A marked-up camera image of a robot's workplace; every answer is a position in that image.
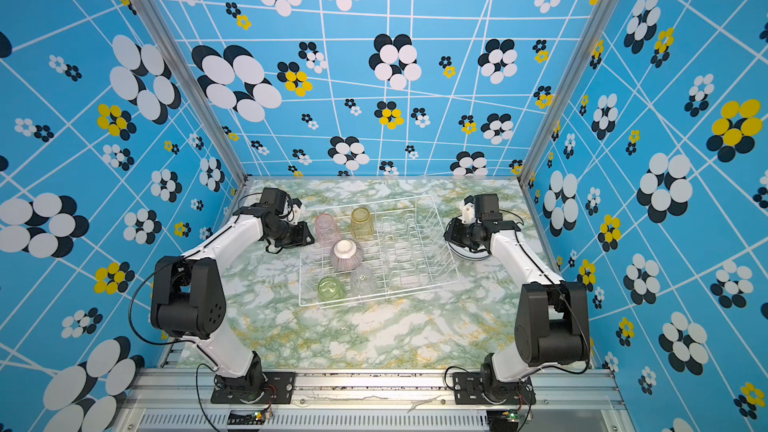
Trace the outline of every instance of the wall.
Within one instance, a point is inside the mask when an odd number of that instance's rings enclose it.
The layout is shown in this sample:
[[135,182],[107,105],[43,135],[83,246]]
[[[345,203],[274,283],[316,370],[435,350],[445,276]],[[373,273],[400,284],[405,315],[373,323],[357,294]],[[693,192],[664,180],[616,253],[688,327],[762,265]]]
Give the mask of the wall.
[[[130,0],[2,0],[0,17],[0,430],[102,430],[161,349],[131,333],[130,297],[215,229],[230,174],[208,188],[218,153]],[[157,341],[150,293],[134,323]]]
[[157,5],[248,173],[510,176],[597,1]]
[[766,4],[621,0],[528,185],[639,431],[768,428]]

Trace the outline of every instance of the green marble surface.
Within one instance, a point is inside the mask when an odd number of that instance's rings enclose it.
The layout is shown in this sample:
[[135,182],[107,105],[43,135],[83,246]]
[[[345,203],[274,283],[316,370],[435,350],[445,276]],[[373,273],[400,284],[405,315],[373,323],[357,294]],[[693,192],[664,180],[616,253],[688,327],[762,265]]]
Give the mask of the green marble surface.
[[[277,187],[308,209],[430,194],[443,223],[466,196],[498,194],[523,217],[523,235],[545,262],[516,181],[464,179],[257,179],[252,192]],[[309,212],[305,218],[314,229]],[[337,308],[299,305],[300,250],[266,254],[249,246],[221,274],[230,326],[264,368],[476,368],[488,352],[514,342],[519,288],[496,258],[456,259],[462,277],[433,292]],[[178,367],[202,354],[187,344]]]

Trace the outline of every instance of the robotic arm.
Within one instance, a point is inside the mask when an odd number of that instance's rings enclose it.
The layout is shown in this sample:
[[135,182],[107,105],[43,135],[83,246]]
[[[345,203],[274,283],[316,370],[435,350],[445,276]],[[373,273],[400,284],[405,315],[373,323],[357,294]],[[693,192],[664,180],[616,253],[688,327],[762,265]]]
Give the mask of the robotic arm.
[[466,197],[462,216],[451,220],[444,235],[464,258],[494,255],[521,289],[514,346],[488,354],[481,366],[484,394],[491,402],[505,401],[521,381],[543,368],[589,360],[586,289],[552,272],[519,232],[517,223],[503,219],[498,197],[483,194]]
[[246,348],[226,322],[219,270],[259,240],[268,242],[268,252],[271,245],[279,252],[313,244],[306,222],[299,222],[301,213],[301,200],[278,188],[264,188],[258,202],[237,210],[212,237],[181,256],[163,257],[155,266],[152,326],[195,343],[215,364],[214,385],[227,401],[257,399],[265,376],[258,354]]

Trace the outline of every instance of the green glass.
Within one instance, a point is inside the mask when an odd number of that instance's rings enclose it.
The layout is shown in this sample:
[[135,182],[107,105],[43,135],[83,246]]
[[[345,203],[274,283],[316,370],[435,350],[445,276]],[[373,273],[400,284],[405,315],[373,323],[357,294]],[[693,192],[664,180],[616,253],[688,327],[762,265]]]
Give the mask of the green glass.
[[344,284],[336,277],[324,277],[317,285],[317,294],[322,302],[337,301],[346,298]]

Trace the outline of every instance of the vent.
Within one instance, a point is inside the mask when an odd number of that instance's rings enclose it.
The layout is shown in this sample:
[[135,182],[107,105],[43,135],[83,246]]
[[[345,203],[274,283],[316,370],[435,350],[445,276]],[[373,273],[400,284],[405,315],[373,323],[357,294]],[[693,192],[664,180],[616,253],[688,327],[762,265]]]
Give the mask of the vent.
[[[232,410],[248,414],[249,410]],[[488,430],[485,411],[480,410],[280,410],[264,425],[226,426],[228,414],[208,417],[222,430]],[[200,412],[179,414],[157,410],[141,418],[138,432],[145,430],[211,430]]]

